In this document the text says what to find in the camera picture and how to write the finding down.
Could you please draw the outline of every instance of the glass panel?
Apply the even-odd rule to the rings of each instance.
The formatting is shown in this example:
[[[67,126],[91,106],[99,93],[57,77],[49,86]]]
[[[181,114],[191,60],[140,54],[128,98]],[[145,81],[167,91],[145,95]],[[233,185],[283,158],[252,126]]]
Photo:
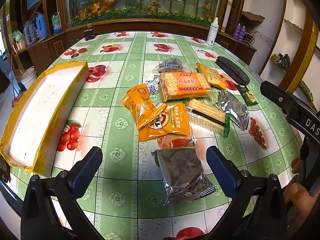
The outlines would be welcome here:
[[[69,27],[128,18],[169,19],[210,26],[220,0],[66,0]]]

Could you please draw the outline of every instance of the blue thermos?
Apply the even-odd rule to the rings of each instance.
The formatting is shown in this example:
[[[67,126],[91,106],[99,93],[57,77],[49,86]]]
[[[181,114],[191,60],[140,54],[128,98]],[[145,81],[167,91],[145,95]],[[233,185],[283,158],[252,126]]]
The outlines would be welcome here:
[[[36,25],[39,33],[39,39],[41,40],[45,37],[48,37],[48,29],[45,23],[45,16],[42,13],[39,13],[36,19]]]

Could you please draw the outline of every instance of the silver foil package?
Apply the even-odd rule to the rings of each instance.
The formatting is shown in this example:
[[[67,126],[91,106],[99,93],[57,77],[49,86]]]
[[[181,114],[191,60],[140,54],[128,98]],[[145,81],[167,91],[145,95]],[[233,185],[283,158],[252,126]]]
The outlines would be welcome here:
[[[162,149],[157,155],[168,195],[164,206],[170,201],[193,201],[215,192],[195,148]]]
[[[242,131],[247,130],[249,125],[249,112],[247,107],[230,92],[221,90],[218,103],[221,105],[221,109],[231,114],[231,120],[240,127]]]

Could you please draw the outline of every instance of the spray can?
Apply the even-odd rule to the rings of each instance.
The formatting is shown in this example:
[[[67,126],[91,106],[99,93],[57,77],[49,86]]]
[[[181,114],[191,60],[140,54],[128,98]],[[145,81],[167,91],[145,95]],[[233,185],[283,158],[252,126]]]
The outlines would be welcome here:
[[[206,41],[208,45],[213,45],[214,44],[214,41],[215,41],[215,39],[217,37],[218,28],[219,28],[218,17],[216,17],[214,19],[213,23],[211,23],[211,26],[210,26],[210,30],[209,30],[207,41]]]
[[[239,36],[238,36],[238,41],[242,41],[244,35],[245,35],[245,26],[242,26],[241,30],[240,30],[240,33],[239,33]]]
[[[240,33],[240,31],[241,31],[241,25],[240,25],[240,23],[236,26],[236,29],[235,29],[235,33],[233,33],[233,38],[234,39],[238,39],[238,36],[239,36],[239,33]]]

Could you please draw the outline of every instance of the blue gripper pad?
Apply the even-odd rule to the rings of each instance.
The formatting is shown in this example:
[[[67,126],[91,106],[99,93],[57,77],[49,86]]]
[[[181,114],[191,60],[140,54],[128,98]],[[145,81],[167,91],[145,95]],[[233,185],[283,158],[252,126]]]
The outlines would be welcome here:
[[[241,184],[238,168],[232,161],[228,161],[216,146],[207,149],[206,158],[223,193],[229,198],[236,197],[237,188]]]
[[[101,163],[101,149],[99,147],[92,147],[83,160],[76,162],[71,168],[68,185],[74,198],[83,197]]]

